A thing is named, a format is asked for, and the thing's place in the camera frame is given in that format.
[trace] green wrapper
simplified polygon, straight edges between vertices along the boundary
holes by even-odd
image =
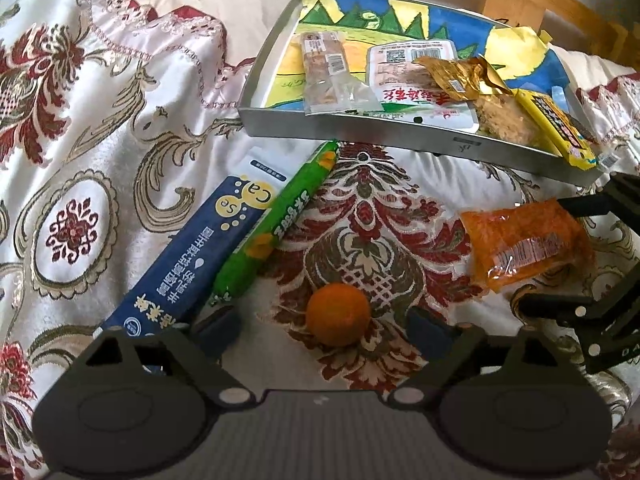
[[[230,301],[252,284],[262,263],[276,248],[334,167],[338,143],[322,144],[273,201],[270,211],[228,258],[217,274],[207,304]]]

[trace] orange fruit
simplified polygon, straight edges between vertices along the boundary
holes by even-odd
[[[353,285],[329,283],[306,304],[306,328],[327,346],[347,346],[360,340],[369,326],[367,297]]]

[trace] gray box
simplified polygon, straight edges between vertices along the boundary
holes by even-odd
[[[450,9],[429,2],[404,1]],[[265,40],[242,91],[239,113],[250,136],[368,142],[488,162],[583,187],[589,186],[602,175],[597,168],[583,171],[569,165],[561,156],[542,150],[449,128],[349,114],[306,116],[298,110],[263,108],[262,103],[271,89],[273,75],[289,44],[301,8],[302,0],[291,0],[284,9]],[[472,12],[450,10],[485,20],[495,27],[507,27]],[[576,114],[580,119],[581,110],[576,110]]]

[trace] colorful drawing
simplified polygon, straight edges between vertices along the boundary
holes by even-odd
[[[569,79],[553,51],[533,31],[496,28],[453,9],[404,0],[302,0],[295,33],[334,30],[344,34],[351,73],[365,80],[367,50],[393,41],[451,40],[462,59],[481,54],[510,88],[550,93]],[[302,110],[305,72],[300,47],[292,40],[271,86],[266,107]]]

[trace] blue milk powder packet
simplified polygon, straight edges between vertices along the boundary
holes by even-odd
[[[276,168],[252,148],[169,242],[96,330],[122,326],[152,335],[196,314],[225,260],[247,236],[295,171]]]

